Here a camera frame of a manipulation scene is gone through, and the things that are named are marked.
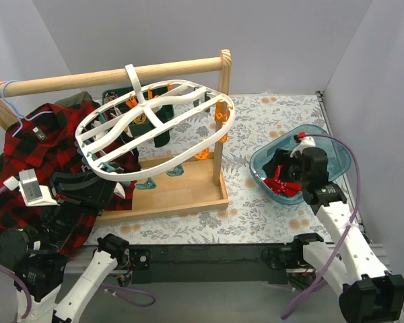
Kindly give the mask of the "red snowflake sock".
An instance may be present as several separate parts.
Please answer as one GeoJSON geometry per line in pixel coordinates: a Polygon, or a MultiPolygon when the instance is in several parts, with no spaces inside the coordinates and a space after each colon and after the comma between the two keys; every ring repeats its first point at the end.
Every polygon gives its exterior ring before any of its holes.
{"type": "Polygon", "coordinates": [[[267,166],[264,183],[276,195],[294,197],[302,191],[302,187],[290,178],[288,171],[282,166],[267,166]]]}

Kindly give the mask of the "white round clip hanger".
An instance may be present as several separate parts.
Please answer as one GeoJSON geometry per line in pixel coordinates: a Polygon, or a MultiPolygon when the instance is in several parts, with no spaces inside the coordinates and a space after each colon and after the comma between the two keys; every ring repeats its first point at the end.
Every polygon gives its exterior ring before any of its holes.
{"type": "Polygon", "coordinates": [[[236,117],[234,103],[228,95],[198,83],[180,79],[160,81],[151,85],[141,86],[134,66],[129,64],[125,67],[125,70],[129,76],[131,85],[133,86],[133,91],[122,95],[91,112],[79,123],[75,130],[77,146],[81,149],[82,156],[88,162],[89,168],[91,168],[97,176],[112,182],[131,182],[150,178],[179,166],[190,157],[196,156],[197,153],[200,153],[204,149],[221,141],[228,134],[236,117]],[[161,121],[154,112],[156,108],[161,108],[165,105],[175,106],[179,104],[192,104],[206,96],[209,98],[208,100],[199,103],[190,110],[167,122],[161,121]],[[137,105],[135,107],[107,122],[98,125],[94,124],[94,121],[97,120],[103,112],[106,112],[131,98],[137,99],[137,105]],[[151,168],[144,168],[138,172],[118,174],[115,171],[106,171],[106,165],[109,162],[113,162],[118,157],[131,152],[142,143],[169,131],[171,128],[178,126],[187,119],[217,105],[225,106],[227,108],[227,112],[222,114],[219,119],[222,126],[220,130],[216,131],[204,141],[195,144],[168,161],[151,168]],[[125,132],[125,129],[131,124],[131,122],[142,114],[144,114],[153,125],[152,130],[100,157],[97,156],[100,151],[118,139],[120,135],[125,132]]]}

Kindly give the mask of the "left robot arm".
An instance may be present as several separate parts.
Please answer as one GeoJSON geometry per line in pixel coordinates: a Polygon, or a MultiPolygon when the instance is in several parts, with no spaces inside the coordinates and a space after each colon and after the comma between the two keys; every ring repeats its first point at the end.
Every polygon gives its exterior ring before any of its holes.
{"type": "Polygon", "coordinates": [[[101,215],[123,188],[92,171],[55,173],[45,186],[33,169],[22,170],[4,185],[17,188],[27,207],[41,208],[39,226],[8,229],[0,237],[0,265],[15,275],[18,322],[79,322],[106,276],[128,265],[129,243],[113,234],[100,238],[87,268],[57,301],[68,261],[61,251],[79,220],[101,215]]]}

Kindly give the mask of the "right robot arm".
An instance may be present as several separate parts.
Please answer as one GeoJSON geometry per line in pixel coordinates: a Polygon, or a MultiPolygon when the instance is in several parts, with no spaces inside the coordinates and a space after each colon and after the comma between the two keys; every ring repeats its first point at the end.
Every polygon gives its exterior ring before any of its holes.
{"type": "Polygon", "coordinates": [[[277,150],[264,165],[275,184],[298,186],[304,201],[329,232],[332,244],[316,233],[300,234],[286,245],[152,245],[130,246],[107,235],[99,239],[92,259],[70,290],[77,301],[70,314],[58,311],[55,322],[76,322],[77,315],[112,273],[125,282],[227,282],[284,279],[289,269],[309,267],[316,278],[288,306],[292,314],[321,283],[339,298],[347,322],[390,322],[399,319],[404,278],[392,274],[373,253],[342,190],[328,178],[328,157],[319,147],[299,145],[277,150]]]}

